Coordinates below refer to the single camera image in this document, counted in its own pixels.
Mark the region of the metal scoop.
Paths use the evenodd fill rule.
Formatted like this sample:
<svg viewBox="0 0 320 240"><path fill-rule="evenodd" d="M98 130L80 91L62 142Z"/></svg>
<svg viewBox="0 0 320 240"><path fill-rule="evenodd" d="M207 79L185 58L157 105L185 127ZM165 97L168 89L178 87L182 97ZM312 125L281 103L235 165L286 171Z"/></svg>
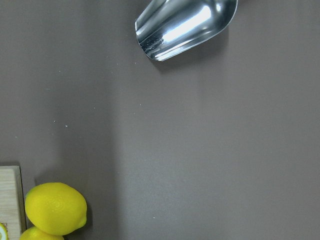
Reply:
<svg viewBox="0 0 320 240"><path fill-rule="evenodd" d="M163 62L224 31L236 0L152 0L135 20L136 39L151 60Z"/></svg>

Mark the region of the round yellow lemon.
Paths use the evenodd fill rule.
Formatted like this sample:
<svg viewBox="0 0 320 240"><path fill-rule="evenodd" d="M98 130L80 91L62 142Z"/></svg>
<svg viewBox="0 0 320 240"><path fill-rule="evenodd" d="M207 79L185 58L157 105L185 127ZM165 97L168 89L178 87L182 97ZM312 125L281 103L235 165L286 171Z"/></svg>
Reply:
<svg viewBox="0 0 320 240"><path fill-rule="evenodd" d="M24 231L19 237L19 240L64 240L64 237L46 233L33 226Z"/></svg>

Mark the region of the wooden cutting board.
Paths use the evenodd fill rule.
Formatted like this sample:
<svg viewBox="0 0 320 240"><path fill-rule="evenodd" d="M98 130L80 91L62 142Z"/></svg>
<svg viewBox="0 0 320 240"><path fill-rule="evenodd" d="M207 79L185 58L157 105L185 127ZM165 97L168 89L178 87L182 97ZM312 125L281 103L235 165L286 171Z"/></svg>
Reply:
<svg viewBox="0 0 320 240"><path fill-rule="evenodd" d="M18 240L27 228L19 166L0 167L0 223L10 240Z"/></svg>

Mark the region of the lemon slice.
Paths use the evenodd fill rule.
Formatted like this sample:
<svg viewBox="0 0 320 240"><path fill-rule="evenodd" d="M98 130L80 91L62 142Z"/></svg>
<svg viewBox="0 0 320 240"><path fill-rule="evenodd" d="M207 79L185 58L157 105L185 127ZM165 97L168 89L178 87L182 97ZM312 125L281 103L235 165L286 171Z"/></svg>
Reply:
<svg viewBox="0 0 320 240"><path fill-rule="evenodd" d="M8 240L8 232L6 227L0 223L0 240Z"/></svg>

